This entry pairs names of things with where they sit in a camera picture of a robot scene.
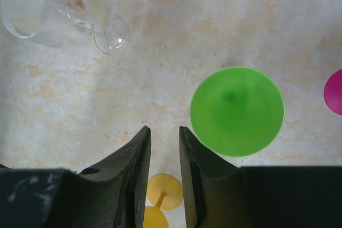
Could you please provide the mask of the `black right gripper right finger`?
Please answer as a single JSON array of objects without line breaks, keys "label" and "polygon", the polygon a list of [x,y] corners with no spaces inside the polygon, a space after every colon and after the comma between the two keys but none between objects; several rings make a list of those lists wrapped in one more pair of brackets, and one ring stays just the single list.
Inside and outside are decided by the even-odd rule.
[{"label": "black right gripper right finger", "polygon": [[179,130],[187,227],[341,227],[341,167],[237,167]]}]

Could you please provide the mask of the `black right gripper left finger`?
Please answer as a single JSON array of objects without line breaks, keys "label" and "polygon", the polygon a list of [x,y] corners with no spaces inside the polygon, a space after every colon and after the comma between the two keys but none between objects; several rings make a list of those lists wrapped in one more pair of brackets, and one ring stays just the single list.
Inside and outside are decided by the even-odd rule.
[{"label": "black right gripper left finger", "polygon": [[75,173],[1,167],[1,227],[142,227],[151,130]]}]

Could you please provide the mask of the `clear wine glass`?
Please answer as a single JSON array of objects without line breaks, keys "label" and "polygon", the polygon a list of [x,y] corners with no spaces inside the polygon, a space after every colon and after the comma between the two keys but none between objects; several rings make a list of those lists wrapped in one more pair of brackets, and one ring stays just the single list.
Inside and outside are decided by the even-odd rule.
[{"label": "clear wine glass", "polygon": [[1,0],[1,17],[13,36],[51,48],[78,47],[93,38],[102,53],[114,55],[130,37],[120,17],[95,22],[83,0]]}]

